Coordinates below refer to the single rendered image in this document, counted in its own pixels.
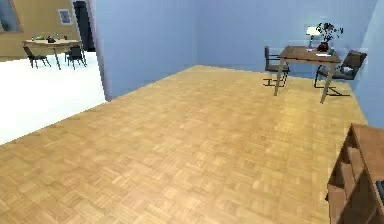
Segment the brown wooden table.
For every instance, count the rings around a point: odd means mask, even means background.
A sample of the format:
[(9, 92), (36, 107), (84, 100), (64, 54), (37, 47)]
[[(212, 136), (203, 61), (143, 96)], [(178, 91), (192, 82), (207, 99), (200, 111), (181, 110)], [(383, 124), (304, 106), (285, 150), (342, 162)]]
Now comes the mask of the brown wooden table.
[(277, 81), (274, 87), (274, 95), (278, 95), (280, 88), (280, 81), (282, 76), (282, 69), (286, 62), (288, 63), (307, 63), (315, 64), (320, 66), (327, 66), (329, 68), (329, 73), (323, 88), (322, 96), (320, 103), (323, 104), (331, 81), (333, 79), (334, 72), (336, 71), (336, 66), (341, 63), (339, 56), (336, 53), (333, 53), (330, 56), (321, 56), (320, 52), (317, 50), (308, 51), (305, 46), (286, 46), (281, 53), (278, 55), (279, 67), (277, 74)]

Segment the black dining chair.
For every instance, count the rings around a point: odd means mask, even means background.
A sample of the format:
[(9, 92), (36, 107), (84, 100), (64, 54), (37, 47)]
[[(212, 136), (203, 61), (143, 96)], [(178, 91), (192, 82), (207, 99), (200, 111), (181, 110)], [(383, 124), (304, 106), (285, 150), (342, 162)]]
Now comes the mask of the black dining chair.
[(43, 55), (35, 55), (29, 47), (27, 46), (24, 46), (23, 47), (24, 49), (24, 52), (26, 53), (28, 59), (29, 59), (29, 62), (30, 62), (30, 65), (32, 68), (37, 68), (38, 65), (37, 65), (37, 62), (38, 61), (42, 61), (43, 62), (43, 65), (46, 66), (46, 65), (50, 65), (49, 61), (48, 61), (48, 58), (46, 56), (43, 56)]
[(70, 49), (65, 53), (65, 61), (67, 62), (67, 64), (72, 64), (72, 66), (75, 66), (75, 61), (77, 61), (78, 64), (83, 64), (84, 66), (87, 66), (84, 53), (79, 45), (74, 45), (70, 47)]

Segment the dark room door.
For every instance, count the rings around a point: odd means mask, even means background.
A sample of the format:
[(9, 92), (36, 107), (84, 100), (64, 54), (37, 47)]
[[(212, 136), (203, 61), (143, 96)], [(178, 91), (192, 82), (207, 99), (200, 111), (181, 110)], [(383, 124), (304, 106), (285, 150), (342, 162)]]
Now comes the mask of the dark room door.
[(86, 2), (76, 0), (73, 2), (73, 6), (80, 31), (80, 37), (83, 43), (83, 48), (85, 51), (94, 52), (95, 47)]

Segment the white table lamp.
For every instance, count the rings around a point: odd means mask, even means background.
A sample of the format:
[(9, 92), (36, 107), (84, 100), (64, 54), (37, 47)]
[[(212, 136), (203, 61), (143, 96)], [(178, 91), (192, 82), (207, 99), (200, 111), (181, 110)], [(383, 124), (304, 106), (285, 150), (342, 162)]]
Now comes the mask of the white table lamp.
[(308, 47), (311, 48), (312, 47), (312, 41), (313, 41), (314, 37), (319, 36), (320, 32), (318, 31), (318, 29), (315, 26), (308, 26), (307, 30), (306, 30), (306, 34), (310, 37)]

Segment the light wooden dining table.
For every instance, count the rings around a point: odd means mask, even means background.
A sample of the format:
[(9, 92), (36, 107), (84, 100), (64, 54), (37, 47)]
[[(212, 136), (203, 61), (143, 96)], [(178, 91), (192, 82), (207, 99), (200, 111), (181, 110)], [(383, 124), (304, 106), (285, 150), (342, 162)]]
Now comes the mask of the light wooden dining table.
[(45, 47), (48, 49), (52, 49), (54, 52), (58, 69), (61, 69), (59, 59), (57, 56), (58, 48), (70, 48), (72, 46), (78, 45), (81, 49), (81, 52), (84, 52), (81, 40), (60, 39), (60, 40), (55, 40), (53, 43), (49, 43), (47, 40), (23, 40), (22, 43), (26, 47)]

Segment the dark house plant in red pot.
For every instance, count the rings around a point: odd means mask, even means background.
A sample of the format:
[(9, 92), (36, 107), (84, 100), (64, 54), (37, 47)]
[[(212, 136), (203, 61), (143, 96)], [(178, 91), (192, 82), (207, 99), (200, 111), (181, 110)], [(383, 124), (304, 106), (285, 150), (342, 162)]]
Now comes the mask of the dark house plant in red pot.
[(329, 42), (334, 38), (339, 38), (344, 33), (344, 29), (342, 27), (337, 28), (335, 25), (329, 22), (319, 23), (316, 26), (316, 30), (323, 38), (317, 47), (317, 50), (320, 52), (327, 52), (329, 49)]

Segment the framed picture with grey print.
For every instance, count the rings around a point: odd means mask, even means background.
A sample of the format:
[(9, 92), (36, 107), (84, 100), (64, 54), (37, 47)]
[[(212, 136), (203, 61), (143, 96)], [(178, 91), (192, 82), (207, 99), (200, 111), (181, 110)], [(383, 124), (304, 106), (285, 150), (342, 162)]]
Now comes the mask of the framed picture with grey print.
[(59, 14), (60, 22), (62, 25), (72, 24), (70, 11), (68, 9), (59, 9), (58, 14)]

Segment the brown wooden shelf unit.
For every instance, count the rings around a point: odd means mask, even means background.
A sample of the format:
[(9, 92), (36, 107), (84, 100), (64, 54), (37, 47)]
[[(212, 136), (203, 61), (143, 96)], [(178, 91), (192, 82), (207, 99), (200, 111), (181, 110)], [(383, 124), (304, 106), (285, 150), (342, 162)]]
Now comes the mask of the brown wooden shelf unit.
[(384, 130), (352, 123), (327, 183), (330, 224), (384, 224)]

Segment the brown chair with black frame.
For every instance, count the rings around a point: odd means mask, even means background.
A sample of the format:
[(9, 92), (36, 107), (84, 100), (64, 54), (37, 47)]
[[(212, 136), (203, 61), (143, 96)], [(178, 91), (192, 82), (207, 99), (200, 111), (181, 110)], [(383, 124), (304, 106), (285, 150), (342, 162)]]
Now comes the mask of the brown chair with black frame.
[[(268, 46), (264, 47), (264, 57), (265, 57), (265, 70), (267, 72), (275, 72), (277, 73), (279, 70), (278, 64), (273, 64), (273, 61), (278, 61), (278, 55), (277, 54), (271, 54), (270, 49)], [(288, 74), (290, 72), (290, 67), (288, 63), (285, 63), (282, 68), (282, 78), (280, 79), (280, 87), (284, 87)], [(276, 79), (272, 78), (265, 78), (266, 86), (274, 86)]]
[[(336, 67), (332, 79), (336, 80), (354, 80), (359, 69), (362, 67), (367, 54), (364, 52), (358, 52), (350, 50), (343, 60), (342, 64)], [(318, 88), (317, 82), (321, 77), (327, 78), (329, 69), (320, 65), (316, 71), (314, 87)]]

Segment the window with wooden frame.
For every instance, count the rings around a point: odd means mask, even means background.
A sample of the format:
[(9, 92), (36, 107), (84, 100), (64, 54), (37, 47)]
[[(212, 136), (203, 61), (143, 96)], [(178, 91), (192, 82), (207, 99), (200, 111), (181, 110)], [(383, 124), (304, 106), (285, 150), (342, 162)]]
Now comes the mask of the window with wooden frame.
[(13, 0), (0, 0), (0, 32), (21, 33), (23, 31)]

